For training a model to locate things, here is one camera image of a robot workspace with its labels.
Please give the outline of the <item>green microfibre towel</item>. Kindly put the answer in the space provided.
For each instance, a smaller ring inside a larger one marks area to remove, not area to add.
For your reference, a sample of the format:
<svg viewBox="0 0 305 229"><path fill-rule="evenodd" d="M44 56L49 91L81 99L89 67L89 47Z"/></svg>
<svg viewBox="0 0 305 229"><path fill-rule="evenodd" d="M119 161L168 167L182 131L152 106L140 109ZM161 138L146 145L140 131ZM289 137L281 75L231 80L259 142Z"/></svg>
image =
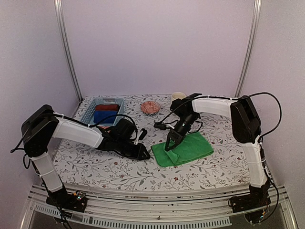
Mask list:
<svg viewBox="0 0 305 229"><path fill-rule="evenodd" d="M197 132L188 134L174 149L165 151L165 142L151 146L154 157L161 167L183 165L204 158L214 152L212 146Z"/></svg>

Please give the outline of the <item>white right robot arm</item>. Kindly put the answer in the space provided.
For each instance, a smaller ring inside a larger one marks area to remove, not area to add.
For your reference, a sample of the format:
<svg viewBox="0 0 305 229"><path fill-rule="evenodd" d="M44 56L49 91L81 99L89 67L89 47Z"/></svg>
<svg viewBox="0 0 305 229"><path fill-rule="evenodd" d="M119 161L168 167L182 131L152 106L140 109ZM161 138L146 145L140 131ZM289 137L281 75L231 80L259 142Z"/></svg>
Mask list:
<svg viewBox="0 0 305 229"><path fill-rule="evenodd" d="M225 116L230 118L233 137L245 153L250 172L250 187L262 188L267 183L264 172L265 155L260 139L261 120L251 98L203 96L194 93L184 99L173 100L170 110L180 120L168 133L166 151L174 149L185 139L201 113Z"/></svg>

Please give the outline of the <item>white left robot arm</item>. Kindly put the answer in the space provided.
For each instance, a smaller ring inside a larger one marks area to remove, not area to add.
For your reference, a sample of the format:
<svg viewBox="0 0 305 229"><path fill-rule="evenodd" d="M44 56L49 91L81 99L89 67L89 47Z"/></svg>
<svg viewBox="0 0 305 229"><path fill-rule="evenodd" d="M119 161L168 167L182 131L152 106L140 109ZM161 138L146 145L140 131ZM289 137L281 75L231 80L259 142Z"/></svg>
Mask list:
<svg viewBox="0 0 305 229"><path fill-rule="evenodd" d="M60 207L67 207L71 197L63 191L63 182L48 154L51 139L73 141L133 160L150 159L146 147L132 138L138 130L134 121L126 115L116 125L102 128L97 124L85 124L57 114L50 105L45 104L21 125L21 133L26 155L32 160L47 189L53 193L52 199Z"/></svg>

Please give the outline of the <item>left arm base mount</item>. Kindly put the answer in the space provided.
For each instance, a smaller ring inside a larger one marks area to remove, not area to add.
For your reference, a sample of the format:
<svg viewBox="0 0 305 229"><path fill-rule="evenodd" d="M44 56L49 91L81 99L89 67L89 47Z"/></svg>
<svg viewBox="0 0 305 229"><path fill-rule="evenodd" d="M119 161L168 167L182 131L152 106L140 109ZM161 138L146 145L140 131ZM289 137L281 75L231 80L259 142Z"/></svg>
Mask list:
<svg viewBox="0 0 305 229"><path fill-rule="evenodd" d="M79 190L68 193L65 187L55 192L50 192L49 190L47 190L47 192L47 204L60 209L68 209L81 213L85 212L88 201L86 193Z"/></svg>

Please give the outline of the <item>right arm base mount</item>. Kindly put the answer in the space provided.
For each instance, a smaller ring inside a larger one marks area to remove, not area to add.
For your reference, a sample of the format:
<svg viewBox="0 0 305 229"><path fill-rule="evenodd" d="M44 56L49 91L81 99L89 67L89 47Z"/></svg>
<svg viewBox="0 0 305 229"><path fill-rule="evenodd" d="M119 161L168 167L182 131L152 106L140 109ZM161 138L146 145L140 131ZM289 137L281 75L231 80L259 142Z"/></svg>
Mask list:
<svg viewBox="0 0 305 229"><path fill-rule="evenodd" d="M228 205L233 213L267 206L271 203L268 193L269 187L268 181L260 187L249 185L249 194L231 197L228 200Z"/></svg>

